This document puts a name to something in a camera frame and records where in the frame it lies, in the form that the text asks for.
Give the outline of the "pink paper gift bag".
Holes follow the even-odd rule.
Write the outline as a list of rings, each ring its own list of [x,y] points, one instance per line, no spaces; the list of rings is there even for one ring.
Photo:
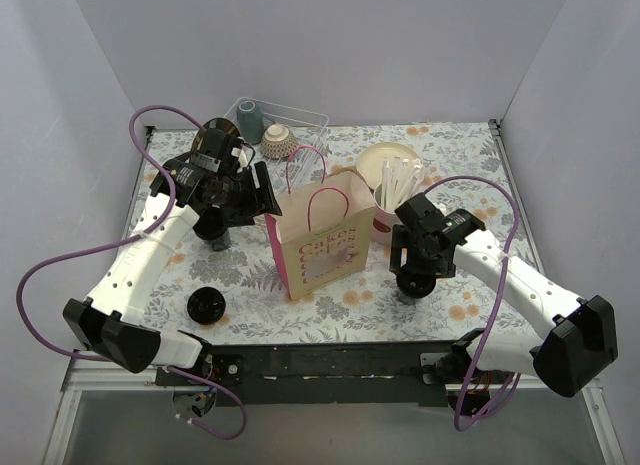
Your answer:
[[[276,197],[281,213],[265,215],[277,272],[293,300],[362,271],[372,240],[375,201],[354,168],[327,173]]]

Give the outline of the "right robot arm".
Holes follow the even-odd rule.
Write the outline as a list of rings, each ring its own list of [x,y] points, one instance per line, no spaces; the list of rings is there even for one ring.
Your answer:
[[[584,299],[521,259],[508,257],[484,223],[464,209],[445,215],[418,194],[400,205],[396,215],[400,222],[392,232],[389,269],[404,295],[424,298],[437,281],[463,269],[495,291],[535,332],[516,336],[477,328],[427,366],[428,374],[469,383],[487,371],[530,375],[572,397],[617,359],[614,309],[601,296]]]

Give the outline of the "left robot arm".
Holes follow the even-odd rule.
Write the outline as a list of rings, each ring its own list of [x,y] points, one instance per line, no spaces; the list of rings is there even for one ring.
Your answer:
[[[251,162],[235,125],[206,123],[189,152],[164,163],[154,178],[132,243],[116,256],[106,275],[82,300],[71,299],[63,317],[91,352],[139,373],[151,365],[175,366],[193,385],[213,371],[203,340],[185,332],[143,326],[145,308],[176,246],[194,232],[208,242],[233,227],[278,215],[263,161]]]

